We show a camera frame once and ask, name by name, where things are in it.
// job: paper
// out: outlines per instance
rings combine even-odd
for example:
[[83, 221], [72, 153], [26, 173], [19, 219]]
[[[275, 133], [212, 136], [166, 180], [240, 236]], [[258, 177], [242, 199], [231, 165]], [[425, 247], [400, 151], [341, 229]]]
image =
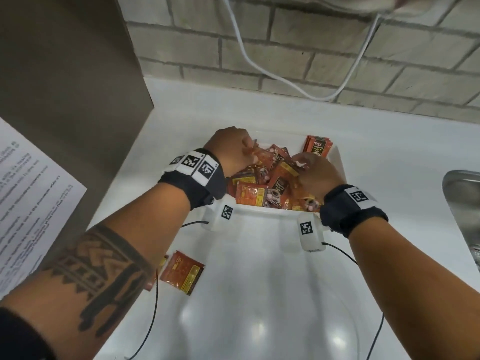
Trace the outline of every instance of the paper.
[[86, 190], [0, 118], [0, 299], [39, 266]]

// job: black cable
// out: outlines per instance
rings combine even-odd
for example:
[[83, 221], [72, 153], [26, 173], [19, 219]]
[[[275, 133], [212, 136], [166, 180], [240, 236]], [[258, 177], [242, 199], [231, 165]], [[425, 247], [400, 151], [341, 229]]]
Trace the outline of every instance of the black cable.
[[[185, 226], [189, 226], [189, 225], [193, 225], [193, 224], [209, 224], [209, 222], [208, 222], [208, 221], [193, 221], [193, 222], [189, 222], [189, 223], [186, 223], [186, 224], [182, 225], [182, 227], [184, 228]], [[138, 348], [138, 350], [134, 353], [134, 355], [133, 355], [132, 357], [129, 357], [129, 358], [126, 359], [126, 360], [132, 360], [135, 356], [137, 356], [138, 353], [140, 352], [140, 350], [142, 349], [142, 347], [144, 347], [145, 343], [147, 342], [148, 336], [150, 335], [150, 332], [152, 331], [153, 322], [155, 322], [155, 316], [157, 315], [157, 306], [158, 306], [158, 304], [159, 304], [159, 270], [157, 269], [157, 270], [156, 270], [155, 309], [153, 310], [152, 323], [150, 324], [150, 328], [148, 329], [147, 336], [145, 336], [145, 339], [144, 339], [143, 342], [141, 343], [141, 345], [140, 345], [140, 347]]]
[[[322, 242], [322, 245], [325, 245], [325, 246], [330, 246], [334, 249], [337, 249], [339, 252], [341, 252], [342, 254], [344, 254], [346, 257], [348, 257], [348, 259], [350, 259], [351, 261], [353, 261], [355, 264], [358, 265], [357, 263], [357, 260], [353, 259], [349, 254], [347, 254], [345, 251], [343, 251], [341, 248], [338, 248], [337, 246], [335, 245], [332, 245], [332, 244], [329, 244], [328, 242]], [[384, 325], [384, 321], [385, 321], [385, 315], [383, 314], [383, 312], [381, 313], [381, 321], [380, 321], [380, 327], [378, 327], [378, 331], [375, 335], [375, 338], [373, 339], [373, 342], [371, 343], [371, 346], [370, 346], [370, 350], [368, 352], [368, 355], [367, 355], [367, 358], [365, 360], [370, 360], [370, 357], [372, 355], [372, 351], [374, 351], [374, 347], [375, 347], [375, 344], [377, 343], [377, 339], [378, 339], [378, 336], [380, 335], [380, 331], [382, 330], [382, 327]]]

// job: white cable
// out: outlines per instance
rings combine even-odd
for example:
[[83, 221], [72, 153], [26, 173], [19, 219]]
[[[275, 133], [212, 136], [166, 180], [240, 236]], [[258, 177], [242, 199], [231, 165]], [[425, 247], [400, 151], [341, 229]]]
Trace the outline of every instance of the white cable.
[[255, 64], [255, 62], [253, 62], [249, 58], [249, 56], [247, 55], [247, 52], [245, 51], [245, 46], [243, 45], [242, 36], [240, 35], [240, 30], [239, 30], [239, 26], [237, 24], [237, 19], [235, 18], [235, 14], [233, 13], [232, 7], [230, 6], [230, 1], [229, 0], [224, 0], [224, 1], [225, 1], [226, 8], [228, 9], [228, 13], [230, 14], [230, 18], [232, 20], [233, 29], [235, 30], [235, 35], [237, 36], [238, 45], [240, 45], [241, 53], [243, 54], [243, 58], [245, 58], [245, 60], [248, 62], [248, 64], [250, 66], [254, 67], [256, 70], [260, 71], [265, 76], [268, 76], [270, 78], [273, 78], [274, 80], [281, 81], [285, 84], [288, 84], [290, 87], [295, 88], [303, 96], [305, 96], [305, 97], [307, 97], [307, 98], [309, 98], [313, 101], [330, 101], [330, 100], [334, 99], [335, 97], [337, 97], [343, 91], [345, 86], [349, 83], [350, 78], [353, 75], [353, 72], [355, 72], [355, 70], [357, 69], [357, 66], [360, 63], [360, 60], [363, 57], [363, 54], [365, 54], [365, 50], [367, 50], [367, 47], [370, 44], [370, 41], [372, 40], [372, 37], [373, 37], [374, 32], [375, 32], [375, 28], [377, 27], [378, 21], [380, 20], [380, 17], [381, 17], [380, 14], [377, 14], [375, 16], [375, 19], [373, 20], [373, 23], [371, 24], [370, 29], [368, 30], [367, 37], [366, 37], [365, 41], [363, 42], [363, 45], [360, 49], [360, 52], [358, 53], [358, 56], [355, 59], [355, 62], [353, 62], [352, 66], [350, 67], [350, 70], [346, 74], [346, 77], [345, 77], [344, 81], [342, 82], [342, 84], [340, 85], [340, 87], [330, 96], [314, 97], [314, 96], [309, 95], [307, 92], [305, 92], [302, 88], [300, 88], [296, 84], [290, 82], [288, 79], [285, 79], [283, 77], [279, 77], [276, 74], [273, 74], [273, 73], [267, 71], [266, 69], [263, 69], [261, 66]]

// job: wristband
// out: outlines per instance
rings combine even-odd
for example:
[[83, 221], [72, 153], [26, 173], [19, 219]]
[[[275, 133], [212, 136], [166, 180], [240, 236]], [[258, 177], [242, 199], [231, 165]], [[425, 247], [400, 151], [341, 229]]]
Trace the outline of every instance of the wristband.
[[207, 149], [176, 157], [165, 169], [159, 183], [181, 189], [190, 201], [190, 210], [211, 205], [227, 192], [227, 180], [218, 158]]
[[347, 239], [352, 231], [369, 218], [388, 217], [378, 202], [367, 192], [350, 184], [344, 184], [331, 190], [320, 207], [321, 223]]

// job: tattooed arm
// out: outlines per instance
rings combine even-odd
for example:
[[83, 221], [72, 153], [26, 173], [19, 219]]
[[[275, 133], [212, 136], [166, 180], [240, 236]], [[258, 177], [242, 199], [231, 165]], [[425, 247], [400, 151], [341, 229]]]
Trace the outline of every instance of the tattooed arm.
[[[253, 163], [247, 131], [219, 130], [205, 145], [230, 176]], [[183, 190], [160, 183], [86, 232], [0, 305], [27, 321], [58, 360], [92, 359], [141, 293], [190, 211]]]

